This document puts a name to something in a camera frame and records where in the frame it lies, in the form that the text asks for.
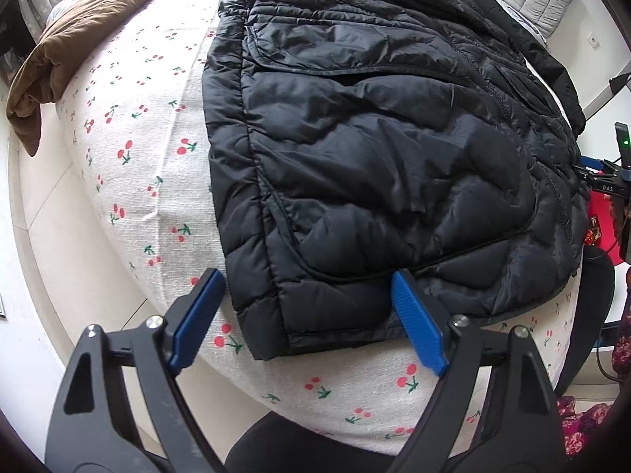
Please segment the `white wall socket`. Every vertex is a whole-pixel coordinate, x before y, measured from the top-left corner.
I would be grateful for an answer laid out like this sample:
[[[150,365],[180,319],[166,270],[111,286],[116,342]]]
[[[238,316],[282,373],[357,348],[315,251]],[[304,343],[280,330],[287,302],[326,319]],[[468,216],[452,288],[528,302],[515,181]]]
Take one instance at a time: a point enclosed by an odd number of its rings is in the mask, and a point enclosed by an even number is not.
[[[595,34],[590,33],[589,36],[587,36],[587,40],[589,45],[592,46],[593,49],[598,49],[600,47],[599,39],[597,38],[597,36],[595,36]]]

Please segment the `black garment on bed edge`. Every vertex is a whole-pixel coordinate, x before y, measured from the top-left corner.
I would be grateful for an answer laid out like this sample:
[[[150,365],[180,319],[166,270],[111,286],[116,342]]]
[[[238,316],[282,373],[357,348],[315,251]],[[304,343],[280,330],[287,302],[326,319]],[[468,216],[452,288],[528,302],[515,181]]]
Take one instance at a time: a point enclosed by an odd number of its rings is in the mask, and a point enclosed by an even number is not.
[[[472,0],[484,16],[503,30],[511,43],[533,66],[536,73],[558,97],[565,111],[574,137],[585,129],[586,117],[580,105],[577,90],[566,67],[558,62],[521,24],[513,19],[496,0]]]

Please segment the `brown blanket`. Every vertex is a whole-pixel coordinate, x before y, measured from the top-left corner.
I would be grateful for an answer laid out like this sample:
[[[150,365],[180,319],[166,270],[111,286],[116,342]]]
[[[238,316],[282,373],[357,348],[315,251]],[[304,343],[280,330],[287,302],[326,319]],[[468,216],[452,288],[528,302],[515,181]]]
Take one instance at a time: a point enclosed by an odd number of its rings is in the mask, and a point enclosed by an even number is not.
[[[61,101],[93,50],[149,1],[78,0],[44,29],[18,69],[6,101],[6,118],[29,156],[41,143],[42,105]]]

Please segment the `red patterned clothing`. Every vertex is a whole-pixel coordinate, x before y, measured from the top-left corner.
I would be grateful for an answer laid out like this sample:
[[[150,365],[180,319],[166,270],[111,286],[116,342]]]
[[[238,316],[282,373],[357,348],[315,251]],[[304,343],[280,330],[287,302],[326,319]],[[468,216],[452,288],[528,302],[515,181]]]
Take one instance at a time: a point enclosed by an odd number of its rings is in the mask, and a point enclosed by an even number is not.
[[[610,215],[611,201],[602,193],[592,191],[587,206],[589,227],[584,244],[607,251],[614,266],[624,261],[619,256],[619,244],[614,233],[614,220]]]

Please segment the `cherry print mattress cover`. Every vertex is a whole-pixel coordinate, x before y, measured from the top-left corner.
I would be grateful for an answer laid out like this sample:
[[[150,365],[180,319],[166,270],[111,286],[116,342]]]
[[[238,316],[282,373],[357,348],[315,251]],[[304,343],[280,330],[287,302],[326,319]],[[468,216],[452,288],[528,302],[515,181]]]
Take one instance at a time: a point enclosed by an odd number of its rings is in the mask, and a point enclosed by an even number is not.
[[[220,2],[150,0],[80,66],[57,110],[84,185],[158,309],[194,287],[204,269],[225,274],[228,292],[201,350],[213,369],[299,428],[397,454],[437,382],[407,333],[263,361],[239,328],[215,215],[202,94]],[[575,374],[571,334],[583,255],[582,248],[579,268],[549,301],[490,325],[474,321],[499,332],[529,329],[556,389]]]

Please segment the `black puffer jacket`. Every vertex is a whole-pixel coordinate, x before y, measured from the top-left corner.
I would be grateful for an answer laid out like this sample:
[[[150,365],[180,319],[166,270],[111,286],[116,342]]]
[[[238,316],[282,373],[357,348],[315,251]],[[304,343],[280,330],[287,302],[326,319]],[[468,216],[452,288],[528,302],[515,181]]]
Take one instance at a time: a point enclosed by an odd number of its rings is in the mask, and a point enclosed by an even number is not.
[[[490,325],[580,266],[579,137],[472,0],[221,0],[202,94],[258,360],[401,339],[400,269]]]

